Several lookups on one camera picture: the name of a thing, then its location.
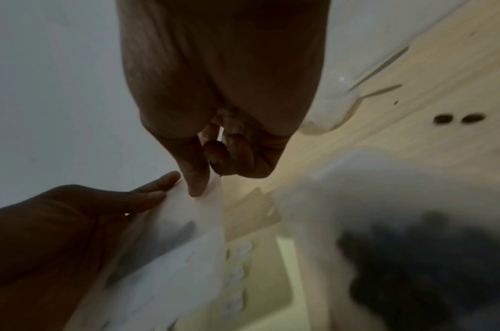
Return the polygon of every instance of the plastic container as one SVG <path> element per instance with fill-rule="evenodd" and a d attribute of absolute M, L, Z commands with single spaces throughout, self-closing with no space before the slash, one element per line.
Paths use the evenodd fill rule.
<path fill-rule="evenodd" d="M 274 200 L 339 330 L 500 330 L 500 190 L 355 151 Z"/>
<path fill-rule="evenodd" d="M 151 331 L 220 293 L 226 260 L 222 190 L 212 175 L 200 198 L 182 180 L 137 215 L 117 257 L 99 276 L 65 331 Z"/>

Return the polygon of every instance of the screw hole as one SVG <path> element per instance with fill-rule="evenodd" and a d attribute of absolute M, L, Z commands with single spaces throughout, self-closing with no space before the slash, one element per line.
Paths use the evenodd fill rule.
<path fill-rule="evenodd" d="M 433 123 L 437 125 L 448 124 L 453 121 L 452 114 L 439 114 L 433 118 Z"/>
<path fill-rule="evenodd" d="M 463 123 L 463 124 L 477 123 L 477 122 L 484 120 L 485 118 L 486 118 L 486 115 L 484 115 L 483 113 L 473 113 L 473 114 L 469 114 L 469 115 L 464 116 L 463 119 L 461 120 L 461 123 Z"/>

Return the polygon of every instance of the wooden table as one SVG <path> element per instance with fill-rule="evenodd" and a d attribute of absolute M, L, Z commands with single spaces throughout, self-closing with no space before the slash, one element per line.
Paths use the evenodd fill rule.
<path fill-rule="evenodd" d="M 364 98 L 341 127 L 292 137 L 265 179 L 223 178 L 227 240 L 280 221 L 270 193 L 351 147 L 387 151 L 459 176 L 500 185 L 500 0 L 473 0 L 409 43 L 409 50 L 360 86 Z M 454 121 L 437 126 L 435 115 Z M 484 121 L 465 125 L 470 113 Z M 330 330 L 328 307 L 299 254 L 312 330 Z"/>

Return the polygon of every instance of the plastic bag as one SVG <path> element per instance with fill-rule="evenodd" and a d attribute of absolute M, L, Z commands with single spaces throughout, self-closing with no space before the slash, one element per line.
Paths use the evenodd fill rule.
<path fill-rule="evenodd" d="M 125 231 L 117 257 L 81 302 L 65 331 L 150 331 L 208 304 L 224 280 L 220 178 L 200 198 L 182 180 Z"/>
<path fill-rule="evenodd" d="M 500 330 L 500 191 L 357 151 L 275 204 L 339 330 Z"/>

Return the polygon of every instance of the hand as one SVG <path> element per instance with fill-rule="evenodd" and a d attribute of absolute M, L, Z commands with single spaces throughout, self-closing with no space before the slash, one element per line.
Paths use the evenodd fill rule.
<path fill-rule="evenodd" d="M 315 95 L 329 0 L 117 3 L 141 122 L 190 195 L 206 188 L 208 161 L 220 175 L 270 175 Z"/>
<path fill-rule="evenodd" d="M 113 255 L 125 213 L 159 204 L 176 171 L 132 192 L 60 186 L 0 209 L 0 330 L 60 330 Z"/>

